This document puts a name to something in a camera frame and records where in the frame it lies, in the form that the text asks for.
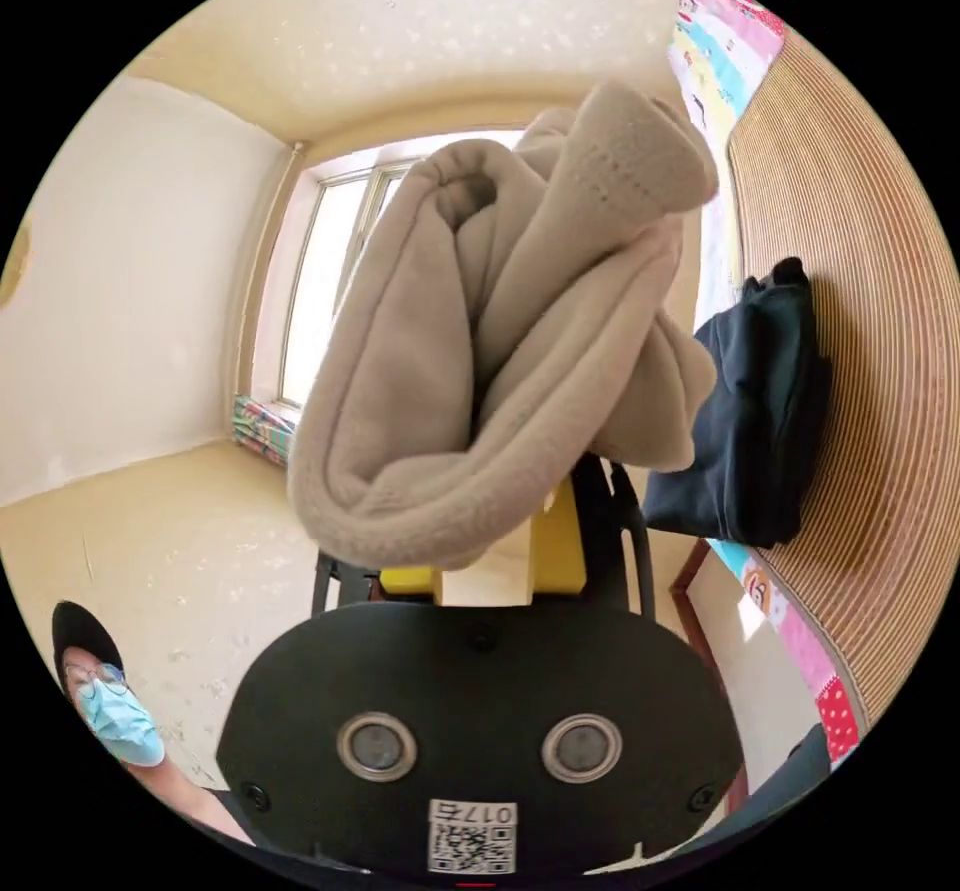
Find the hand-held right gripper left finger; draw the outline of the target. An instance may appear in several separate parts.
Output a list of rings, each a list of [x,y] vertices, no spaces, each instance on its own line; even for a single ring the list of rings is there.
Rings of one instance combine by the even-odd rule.
[[[443,576],[429,566],[392,567],[380,571],[379,584],[388,596],[441,596]]]

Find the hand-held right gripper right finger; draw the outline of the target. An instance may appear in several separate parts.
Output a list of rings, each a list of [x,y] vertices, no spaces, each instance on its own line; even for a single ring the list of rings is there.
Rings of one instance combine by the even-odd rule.
[[[571,479],[564,479],[531,517],[529,538],[531,595],[578,597],[587,571]]]

